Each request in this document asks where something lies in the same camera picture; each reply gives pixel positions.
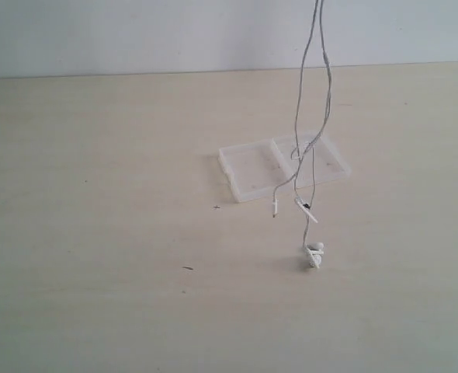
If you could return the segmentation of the clear plastic hinged case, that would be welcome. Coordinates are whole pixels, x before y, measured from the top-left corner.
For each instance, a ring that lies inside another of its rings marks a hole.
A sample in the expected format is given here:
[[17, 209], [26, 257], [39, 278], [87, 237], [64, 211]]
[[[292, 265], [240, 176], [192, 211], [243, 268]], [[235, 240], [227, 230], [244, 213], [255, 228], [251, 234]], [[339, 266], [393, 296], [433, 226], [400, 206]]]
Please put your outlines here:
[[[219, 149], [219, 161], [228, 178], [231, 192], [238, 202], [271, 197], [274, 188], [287, 181], [298, 167], [296, 145], [304, 150], [315, 137], [313, 131], [298, 136], [287, 135], [244, 145]], [[351, 174], [351, 168], [338, 149], [322, 135], [314, 144], [300, 167], [296, 182], [279, 188], [289, 193], [313, 184], [340, 180]]]

